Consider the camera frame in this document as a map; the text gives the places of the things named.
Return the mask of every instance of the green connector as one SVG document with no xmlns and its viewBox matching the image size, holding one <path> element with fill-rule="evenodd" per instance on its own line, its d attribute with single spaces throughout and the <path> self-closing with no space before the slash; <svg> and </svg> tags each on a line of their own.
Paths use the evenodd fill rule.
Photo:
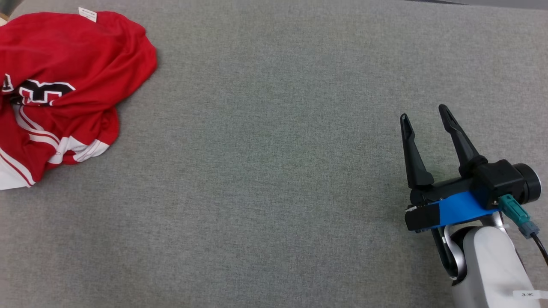
<svg viewBox="0 0 548 308">
<path fill-rule="evenodd" d="M 525 238 L 531 238 L 531 234 L 537 234 L 539 228 L 531 221 L 531 216 L 512 195 L 504 195 L 499 198 L 500 210 L 508 216 L 520 229 Z"/>
</svg>

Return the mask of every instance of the white label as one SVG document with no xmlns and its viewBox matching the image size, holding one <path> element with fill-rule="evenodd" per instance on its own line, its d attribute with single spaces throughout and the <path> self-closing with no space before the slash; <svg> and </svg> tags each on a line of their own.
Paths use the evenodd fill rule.
<svg viewBox="0 0 548 308">
<path fill-rule="evenodd" d="M 514 291 L 514 299 L 548 299 L 548 291 L 518 290 Z"/>
<path fill-rule="evenodd" d="M 97 13 L 94 11 L 86 10 L 84 8 L 78 8 L 78 12 L 81 16 L 84 16 L 85 18 L 97 22 Z"/>
</svg>

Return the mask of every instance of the label sticker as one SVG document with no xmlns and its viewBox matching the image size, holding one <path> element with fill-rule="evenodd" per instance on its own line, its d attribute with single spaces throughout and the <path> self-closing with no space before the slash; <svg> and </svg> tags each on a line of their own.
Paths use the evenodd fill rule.
<svg viewBox="0 0 548 308">
<path fill-rule="evenodd" d="M 84 16 L 85 18 L 97 22 L 97 13 L 94 11 L 86 10 L 84 8 L 78 8 L 78 12 L 81 16 Z"/>
<path fill-rule="evenodd" d="M 517 290 L 513 294 L 514 299 L 548 299 L 548 291 Z"/>
</svg>

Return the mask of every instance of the red jersey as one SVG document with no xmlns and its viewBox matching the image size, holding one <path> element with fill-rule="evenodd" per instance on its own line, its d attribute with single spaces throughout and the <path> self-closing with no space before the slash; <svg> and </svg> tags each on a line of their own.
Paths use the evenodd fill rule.
<svg viewBox="0 0 548 308">
<path fill-rule="evenodd" d="M 145 29 L 117 13 L 35 13 L 0 27 L 0 189 L 102 154 L 118 137 L 115 104 L 155 69 Z"/>
</svg>

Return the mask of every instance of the white trim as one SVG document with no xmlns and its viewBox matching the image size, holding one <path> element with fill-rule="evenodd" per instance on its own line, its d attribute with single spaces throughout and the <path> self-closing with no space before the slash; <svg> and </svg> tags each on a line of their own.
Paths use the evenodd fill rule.
<svg viewBox="0 0 548 308">
<path fill-rule="evenodd" d="M 75 151 L 76 154 L 72 158 L 77 162 L 83 162 L 89 158 L 103 154 L 109 147 L 110 145 L 95 139 L 87 149 L 80 152 Z"/>
<path fill-rule="evenodd" d="M 13 89 L 13 84 L 12 84 L 12 77 L 8 74 L 4 74 L 5 75 L 5 78 L 4 78 L 4 83 L 2 84 L 2 92 L 5 92 L 5 93 L 10 93 L 12 92 L 14 89 Z"/>
<path fill-rule="evenodd" d="M 13 183 L 12 185 L 10 185 L 8 182 L 5 182 L 4 179 L 0 180 L 0 182 L 2 183 L 2 187 L 6 187 L 6 188 L 3 188 L 3 189 L 22 187 L 22 186 L 20 186 L 21 181 L 24 181 L 25 184 L 23 186 L 27 186 L 27 187 L 28 187 L 28 184 L 34 185 L 36 183 L 32 178 L 31 172 L 25 166 L 23 166 L 23 164 L 21 164 L 20 162 L 15 160 L 13 157 L 9 156 L 1 148 L 0 148 L 0 155 L 2 155 L 2 157 L 4 158 L 2 160 L 3 165 L 4 165 L 3 169 L 5 171 L 8 171 L 9 174 L 12 175 L 11 177 L 7 176 L 6 180 L 14 180 L 14 178 L 13 178 L 14 173 L 17 173 L 17 175 L 19 175 L 18 176 L 18 178 L 19 178 L 18 182 L 19 183 Z"/>
<path fill-rule="evenodd" d="M 53 140 L 55 140 L 57 143 L 59 143 L 59 138 L 57 138 L 56 135 L 54 135 L 53 133 L 50 133 L 50 132 L 46 132 L 40 125 L 38 125 L 37 123 L 35 123 L 35 122 L 33 122 L 29 119 L 29 123 L 31 123 L 33 126 L 35 126 L 38 129 L 34 129 L 34 128 L 30 127 L 29 124 L 27 124 L 27 122 L 25 122 L 25 120 L 21 117 L 21 115 L 23 115 L 25 117 L 25 119 L 28 119 L 27 115 L 24 113 L 24 111 L 22 109 L 22 106 L 13 105 L 13 110 L 15 111 L 15 120 L 17 121 L 17 124 L 20 127 L 28 130 L 31 133 L 40 134 L 40 135 L 48 135 Z"/>
<path fill-rule="evenodd" d="M 0 156 L 0 190 L 29 187 L 25 178 Z"/>
<path fill-rule="evenodd" d="M 38 123 L 34 122 L 33 120 L 31 120 L 27 114 L 25 113 L 25 107 L 24 106 L 19 106 L 21 107 L 21 115 L 23 116 L 23 118 L 25 118 L 25 120 L 27 120 L 27 122 L 32 125 L 32 128 L 34 129 L 38 129 L 38 130 L 44 130 L 43 127 L 41 127 Z"/>
<path fill-rule="evenodd" d="M 88 148 L 87 145 L 76 140 L 73 136 L 63 137 L 61 138 L 61 141 L 59 142 L 59 144 L 55 147 L 55 150 L 56 150 L 55 155 L 51 156 L 51 158 L 48 160 L 48 163 L 60 164 L 63 162 L 63 157 L 65 156 L 65 153 L 67 151 L 72 150 L 76 152 L 80 149 L 85 150 L 87 148 Z"/>
</svg>

